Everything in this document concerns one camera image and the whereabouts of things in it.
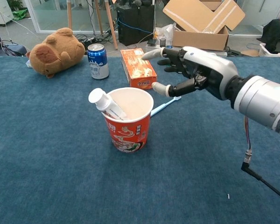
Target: wooden easel leg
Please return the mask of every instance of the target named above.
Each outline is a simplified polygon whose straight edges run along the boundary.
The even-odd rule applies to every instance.
[[[71,3],[70,3],[70,0],[66,0],[66,4],[67,4],[67,20],[68,20],[69,28],[73,29],[72,20],[71,20]]]
[[[102,17],[101,17],[101,12],[99,11],[99,8],[98,8],[98,0],[94,0],[94,4],[95,4],[95,10],[97,11],[97,16],[98,16],[99,30],[101,31],[101,34],[103,34]]]
[[[115,50],[117,50],[118,47],[117,47],[116,36],[115,36],[115,32],[114,32],[114,26],[113,26],[113,22],[112,22],[112,16],[111,16],[111,11],[110,11],[110,6],[109,6],[108,0],[105,0],[105,5],[106,5],[107,16],[108,16],[108,20],[109,20],[110,29],[111,29],[111,34],[112,34],[112,38],[113,38],[114,48],[115,48]]]

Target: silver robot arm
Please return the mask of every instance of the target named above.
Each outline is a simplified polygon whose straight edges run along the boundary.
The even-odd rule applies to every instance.
[[[175,86],[153,83],[159,94],[174,97],[206,89],[220,100],[230,100],[241,114],[280,133],[280,84],[260,76],[242,78],[232,61],[193,47],[156,49],[142,59],[160,56],[166,59],[159,65],[170,65],[165,71],[181,73],[188,80]]]

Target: white container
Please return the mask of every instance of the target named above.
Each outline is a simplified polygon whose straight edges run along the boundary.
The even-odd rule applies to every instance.
[[[260,45],[260,49],[259,49],[259,56],[260,57],[280,57],[280,53],[278,54],[271,54],[266,48],[266,44],[265,43],[261,43]]]
[[[129,120],[126,113],[114,102],[110,95],[100,88],[96,88],[89,94],[89,102],[96,104],[97,109],[107,116],[117,120]]]

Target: blue and white can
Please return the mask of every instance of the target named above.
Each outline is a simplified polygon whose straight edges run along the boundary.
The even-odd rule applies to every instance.
[[[91,77],[103,79],[109,76],[107,52],[103,44],[95,43],[87,48]]]

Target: glass wall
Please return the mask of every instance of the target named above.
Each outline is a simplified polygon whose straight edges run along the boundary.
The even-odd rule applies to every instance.
[[[66,0],[25,0],[35,29],[39,33],[52,32],[68,26]],[[104,0],[98,0],[103,30],[108,29],[109,22]],[[116,18],[116,5],[110,2],[113,19]],[[94,0],[71,0],[72,26],[74,31],[82,33],[99,33],[98,17]]]
[[[163,8],[169,0],[155,0],[155,19],[156,27],[164,27],[168,24],[174,23],[172,19],[163,13]]]
[[[245,18],[230,34],[261,35],[264,25],[278,18],[280,0],[238,0]]]

